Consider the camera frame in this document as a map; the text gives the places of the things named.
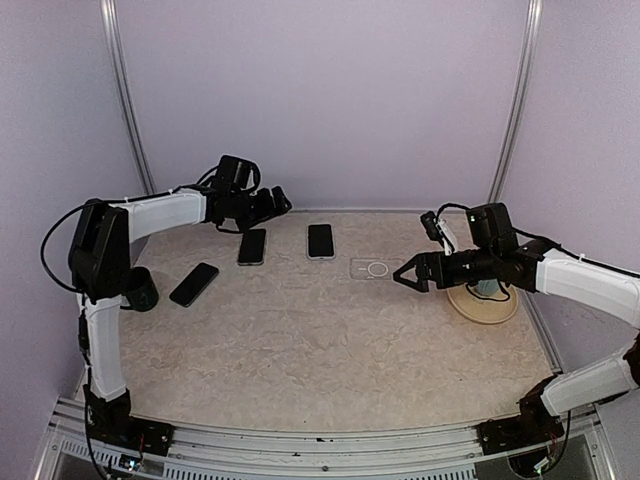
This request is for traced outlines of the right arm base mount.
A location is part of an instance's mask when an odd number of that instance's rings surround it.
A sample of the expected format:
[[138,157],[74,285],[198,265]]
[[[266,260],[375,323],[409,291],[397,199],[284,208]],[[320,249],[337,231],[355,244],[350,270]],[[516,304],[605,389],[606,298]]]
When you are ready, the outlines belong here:
[[534,390],[519,401],[517,415],[487,420],[476,430],[484,455],[545,443],[565,434],[560,417],[547,411],[541,392]]

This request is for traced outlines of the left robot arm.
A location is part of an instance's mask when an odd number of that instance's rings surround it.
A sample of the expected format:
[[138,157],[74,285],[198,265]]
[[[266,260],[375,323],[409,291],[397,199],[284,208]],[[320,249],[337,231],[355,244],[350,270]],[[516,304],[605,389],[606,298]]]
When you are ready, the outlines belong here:
[[261,184],[256,163],[224,155],[198,181],[134,199],[93,199],[82,205],[68,265],[80,310],[81,348],[91,390],[110,402],[127,392],[121,369],[119,314],[135,241],[174,228],[226,221],[243,233],[288,213],[284,190]]

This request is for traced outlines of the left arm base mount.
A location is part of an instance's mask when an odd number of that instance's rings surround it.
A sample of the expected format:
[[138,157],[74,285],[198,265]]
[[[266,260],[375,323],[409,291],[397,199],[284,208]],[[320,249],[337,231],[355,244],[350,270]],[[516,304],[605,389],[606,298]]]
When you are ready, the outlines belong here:
[[142,454],[168,455],[175,427],[170,423],[132,416],[128,389],[110,401],[94,394],[88,384],[83,386],[83,393],[90,439]]

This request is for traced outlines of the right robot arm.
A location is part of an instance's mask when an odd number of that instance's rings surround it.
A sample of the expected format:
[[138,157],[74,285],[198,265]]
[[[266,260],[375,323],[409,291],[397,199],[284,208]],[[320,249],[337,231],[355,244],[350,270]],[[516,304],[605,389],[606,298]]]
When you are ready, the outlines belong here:
[[[465,210],[473,248],[455,247],[439,212],[420,218],[427,236],[442,247],[439,252],[413,256],[393,274],[395,282],[426,293],[431,285],[450,289],[484,280],[496,280],[531,293],[557,296],[607,313],[633,328],[639,326],[639,276],[635,272],[571,253],[559,243],[528,234],[518,239],[503,203]],[[513,419],[511,433],[523,444],[546,432],[551,417],[585,404],[624,395],[639,387],[639,344],[542,384],[521,399],[529,406]]]

